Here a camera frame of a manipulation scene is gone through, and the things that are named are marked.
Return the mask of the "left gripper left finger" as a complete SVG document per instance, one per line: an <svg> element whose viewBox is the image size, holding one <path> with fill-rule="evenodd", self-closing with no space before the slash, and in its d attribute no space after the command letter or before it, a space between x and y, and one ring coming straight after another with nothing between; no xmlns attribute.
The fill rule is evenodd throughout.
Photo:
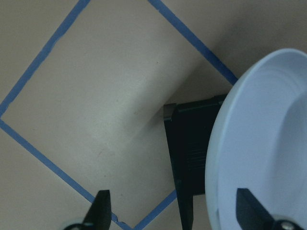
<svg viewBox="0 0 307 230"><path fill-rule="evenodd" d="M108 230L111 225L111 198L109 190L100 190L81 223L73 223L64 230Z"/></svg>

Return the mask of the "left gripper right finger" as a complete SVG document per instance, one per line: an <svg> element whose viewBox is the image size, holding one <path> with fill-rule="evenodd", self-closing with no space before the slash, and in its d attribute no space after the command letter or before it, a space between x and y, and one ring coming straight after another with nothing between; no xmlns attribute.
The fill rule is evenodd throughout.
<svg viewBox="0 0 307 230"><path fill-rule="evenodd" d="M276 219L247 188L236 191L236 219L243 230L301 230L286 218Z"/></svg>

